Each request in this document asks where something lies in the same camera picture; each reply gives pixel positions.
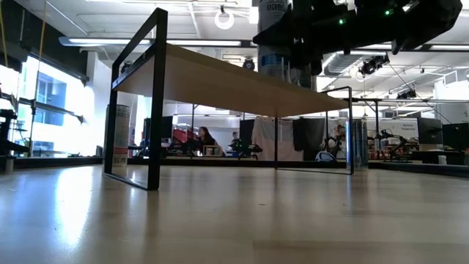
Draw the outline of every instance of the light wooden floor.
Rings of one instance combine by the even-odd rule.
[[[0,176],[0,263],[469,263],[469,181],[172,167],[160,191],[100,166]]]

